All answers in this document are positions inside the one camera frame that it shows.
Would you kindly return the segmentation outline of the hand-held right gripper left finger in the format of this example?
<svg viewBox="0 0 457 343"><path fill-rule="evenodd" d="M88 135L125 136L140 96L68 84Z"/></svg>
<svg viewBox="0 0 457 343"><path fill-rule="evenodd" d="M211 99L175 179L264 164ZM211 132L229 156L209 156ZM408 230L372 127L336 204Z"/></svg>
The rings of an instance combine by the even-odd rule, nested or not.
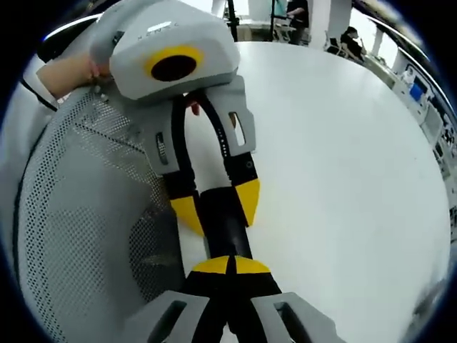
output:
<svg viewBox="0 0 457 343"><path fill-rule="evenodd" d="M197 264L179 291L166 291L125 322L122 342L220 342L228 324L235 256Z"/></svg>

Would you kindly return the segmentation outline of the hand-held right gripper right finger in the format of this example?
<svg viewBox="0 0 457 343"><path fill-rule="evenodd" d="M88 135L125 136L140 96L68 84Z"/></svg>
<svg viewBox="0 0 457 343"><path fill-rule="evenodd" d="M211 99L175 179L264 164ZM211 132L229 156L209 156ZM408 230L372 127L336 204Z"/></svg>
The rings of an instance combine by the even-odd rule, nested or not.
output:
<svg viewBox="0 0 457 343"><path fill-rule="evenodd" d="M268 267L228 260L228 325L239 342L342 342L335 322L294 292L282 292Z"/></svg>

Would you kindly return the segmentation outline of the person's left hand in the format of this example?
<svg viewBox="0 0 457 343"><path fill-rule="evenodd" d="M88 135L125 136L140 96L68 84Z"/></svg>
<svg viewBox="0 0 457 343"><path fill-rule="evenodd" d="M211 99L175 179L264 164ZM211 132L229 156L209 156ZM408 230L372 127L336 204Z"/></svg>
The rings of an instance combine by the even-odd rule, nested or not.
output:
<svg viewBox="0 0 457 343"><path fill-rule="evenodd" d="M97 64L95 60L88 55L89 81L109 80L112 75L109 63Z"/></svg>

